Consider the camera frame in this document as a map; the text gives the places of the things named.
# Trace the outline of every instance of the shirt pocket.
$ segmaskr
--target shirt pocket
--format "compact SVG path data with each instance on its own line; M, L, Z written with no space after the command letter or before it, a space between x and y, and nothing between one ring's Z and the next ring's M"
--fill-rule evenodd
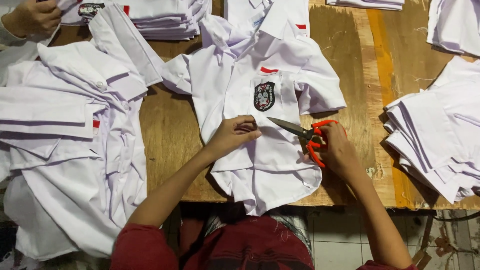
M250 81L248 114L278 117L283 114L282 75L256 75Z

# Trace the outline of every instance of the wooden table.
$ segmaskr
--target wooden table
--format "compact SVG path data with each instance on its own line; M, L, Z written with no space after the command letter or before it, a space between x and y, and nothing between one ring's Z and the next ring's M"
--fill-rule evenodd
M213 14L223 5L214 0ZM407 93L425 89L452 54L439 52L425 42L428 0L407 0L403 11L365 10L325 6L310 0L311 38L340 77L348 107L340 111L301 117L304 127L323 119L341 122L355 144L365 169L385 207L480 209L480 198L469 197L454 205L436 192L410 179L399 169L398 154L384 142L387 132L383 106ZM54 42L63 45L88 38L85 27L62 27ZM200 37L181 42L149 42L164 61L201 48ZM162 84L152 86L140 110L147 158L148 191L160 185L201 147L200 130L190 96L175 94ZM204 170L183 196L184 201L224 202L208 170ZM348 205L354 198L345 184L324 170L320 188L294 203L303 206Z

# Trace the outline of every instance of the shirt sleeve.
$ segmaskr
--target shirt sleeve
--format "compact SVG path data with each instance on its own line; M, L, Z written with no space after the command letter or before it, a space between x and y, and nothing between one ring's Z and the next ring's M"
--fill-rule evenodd
M396 267L381 265L372 260L368 260L364 265L358 267L357 270L418 270L418 268L412 264L405 269L398 269Z
M10 33L5 27L3 26L3 22L1 18L5 15L13 11L13 8L0 6L0 44L5 46L10 46L15 42L22 41L25 38L19 38Z
M191 54L180 54L165 63L161 76L163 78L163 84L168 89L179 94L192 94L190 72L188 69L188 64L191 58Z
M300 114L339 110L347 105L340 91L340 79L330 63L313 41L305 40L312 48L313 55L296 75L295 90L301 91Z
M110 269L177 270L178 261L167 245L163 229L129 223L117 237Z

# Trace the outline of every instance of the orange scissor handle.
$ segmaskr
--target orange scissor handle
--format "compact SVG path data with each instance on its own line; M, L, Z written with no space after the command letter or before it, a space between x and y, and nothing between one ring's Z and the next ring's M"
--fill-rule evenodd
M308 149L308 152L310 153L310 156L318 164L318 166L320 166L320 168L325 168L325 164L323 164L323 162L317 157L317 155L315 155L315 151L313 150L313 148L314 147L316 147L316 148L328 148L327 136L322 133L322 131L319 129L319 127L321 127L323 125L326 125L328 123L331 123L331 122L338 123L335 120L324 120L324 121L312 124L313 133L316 134L316 135L319 135L322 138L322 140L325 142L325 144L321 145L319 143L316 143L316 142L313 142L312 140L310 140L308 142L308 144L306 145L306 148Z

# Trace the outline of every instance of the scissor blade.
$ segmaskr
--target scissor blade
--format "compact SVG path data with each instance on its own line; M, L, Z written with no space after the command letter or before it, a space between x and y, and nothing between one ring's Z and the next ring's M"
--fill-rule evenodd
M278 126L280 126L281 128L297 135L297 136L301 136L301 137L304 137L306 138L307 140L310 140L312 138L311 135L309 135L309 131L304 129L303 127L299 126L299 125L296 125L294 123L290 123L290 122L287 122L285 120L282 120L282 119L277 119L277 118L273 118L273 117L267 117L270 121L274 122L275 124L277 124Z

